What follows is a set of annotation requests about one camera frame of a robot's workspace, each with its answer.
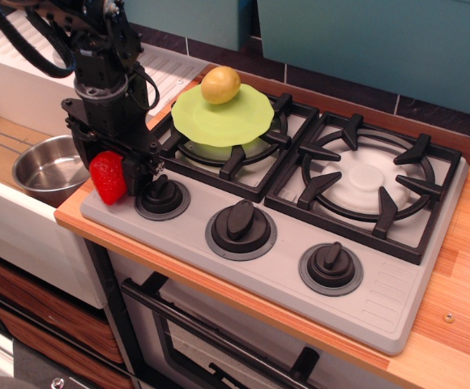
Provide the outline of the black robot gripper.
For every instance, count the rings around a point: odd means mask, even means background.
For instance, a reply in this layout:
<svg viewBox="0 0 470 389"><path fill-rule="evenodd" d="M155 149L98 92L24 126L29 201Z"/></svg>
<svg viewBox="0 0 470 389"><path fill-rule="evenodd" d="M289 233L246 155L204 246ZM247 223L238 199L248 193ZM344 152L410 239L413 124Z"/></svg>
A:
<svg viewBox="0 0 470 389"><path fill-rule="evenodd" d="M145 79L124 79L112 88L74 81L76 99L66 99L75 148L86 169L101 152L124 157L122 172L129 196L136 196L163 169L160 146L146 124Z"/></svg>

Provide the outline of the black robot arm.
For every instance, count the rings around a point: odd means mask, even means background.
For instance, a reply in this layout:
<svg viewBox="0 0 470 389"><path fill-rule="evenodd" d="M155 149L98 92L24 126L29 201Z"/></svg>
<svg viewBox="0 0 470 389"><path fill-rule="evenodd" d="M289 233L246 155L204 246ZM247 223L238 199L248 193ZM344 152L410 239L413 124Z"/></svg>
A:
<svg viewBox="0 0 470 389"><path fill-rule="evenodd" d="M1 7L25 12L64 65L45 58L7 19ZM122 1L0 1L0 31L35 68L49 77L73 75L75 99L65 99L66 124L82 161L116 152L126 192L136 196L163 169L157 138L146 125L160 98L139 62L141 36L130 25Z"/></svg>

